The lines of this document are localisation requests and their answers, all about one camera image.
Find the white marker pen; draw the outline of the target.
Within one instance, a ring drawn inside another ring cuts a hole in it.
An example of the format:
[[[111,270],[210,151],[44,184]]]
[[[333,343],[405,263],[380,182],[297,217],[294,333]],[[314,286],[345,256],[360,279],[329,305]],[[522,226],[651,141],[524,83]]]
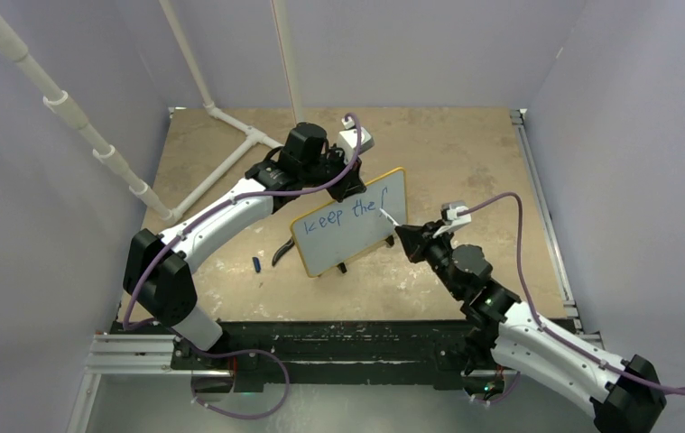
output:
[[[393,216],[391,216],[384,208],[379,209],[381,215],[385,218],[386,221],[388,221],[392,226],[398,226],[399,223],[395,220]]]

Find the yellow framed whiteboard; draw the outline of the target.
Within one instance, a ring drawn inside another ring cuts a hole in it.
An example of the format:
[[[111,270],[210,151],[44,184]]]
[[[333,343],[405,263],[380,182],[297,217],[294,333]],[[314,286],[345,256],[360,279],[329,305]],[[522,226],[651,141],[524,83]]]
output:
[[[405,168],[367,182],[364,193],[331,201],[292,221],[292,238],[307,275],[318,277],[394,235],[380,208],[399,224],[408,221]]]

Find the blue marker cap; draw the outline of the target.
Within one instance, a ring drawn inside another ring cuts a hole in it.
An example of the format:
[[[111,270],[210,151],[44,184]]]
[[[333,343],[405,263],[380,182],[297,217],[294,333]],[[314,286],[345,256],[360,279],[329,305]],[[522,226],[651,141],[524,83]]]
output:
[[[253,257],[252,258],[253,266],[255,268],[256,273],[260,273],[262,270],[261,262],[258,257]]]

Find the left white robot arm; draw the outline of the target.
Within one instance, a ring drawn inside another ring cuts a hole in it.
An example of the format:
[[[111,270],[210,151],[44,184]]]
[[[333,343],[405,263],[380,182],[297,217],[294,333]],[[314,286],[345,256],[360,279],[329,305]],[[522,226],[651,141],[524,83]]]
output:
[[[194,273],[233,237],[301,195],[325,190],[341,202],[364,192],[360,156],[374,145],[373,136],[352,114],[344,117],[333,143],[321,126],[298,123],[283,145],[271,149],[198,214],[159,234],[148,229],[136,233],[122,282],[130,296],[124,329],[141,326],[130,319],[134,306],[140,305],[153,321],[194,345],[193,356],[205,368],[223,365],[227,333],[200,306]]]

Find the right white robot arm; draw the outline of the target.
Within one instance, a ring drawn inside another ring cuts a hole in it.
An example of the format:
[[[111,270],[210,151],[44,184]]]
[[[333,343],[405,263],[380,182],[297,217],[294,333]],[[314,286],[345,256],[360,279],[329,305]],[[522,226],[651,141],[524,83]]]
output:
[[[470,323],[466,370],[497,364],[529,376],[592,416],[600,432],[649,432],[666,406],[651,362],[625,360],[532,313],[492,276],[481,247],[452,246],[441,222],[398,225],[411,263],[425,262]]]

